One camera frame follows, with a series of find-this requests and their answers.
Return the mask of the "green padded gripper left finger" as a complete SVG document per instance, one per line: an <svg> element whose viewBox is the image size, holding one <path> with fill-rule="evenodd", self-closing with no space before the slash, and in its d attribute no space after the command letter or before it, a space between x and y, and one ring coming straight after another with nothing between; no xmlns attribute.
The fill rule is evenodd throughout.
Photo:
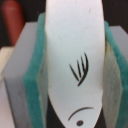
<svg viewBox="0 0 128 128"><path fill-rule="evenodd" d="M46 128L45 14L28 22L2 73L16 128Z"/></svg>

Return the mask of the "green padded gripper right finger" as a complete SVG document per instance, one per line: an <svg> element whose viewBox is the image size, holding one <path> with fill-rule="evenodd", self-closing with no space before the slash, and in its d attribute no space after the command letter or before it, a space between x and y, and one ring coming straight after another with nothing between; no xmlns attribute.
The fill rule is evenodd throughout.
<svg viewBox="0 0 128 128"><path fill-rule="evenodd" d="M128 126L128 62L121 53L109 24L105 23L103 113L106 128Z"/></svg>

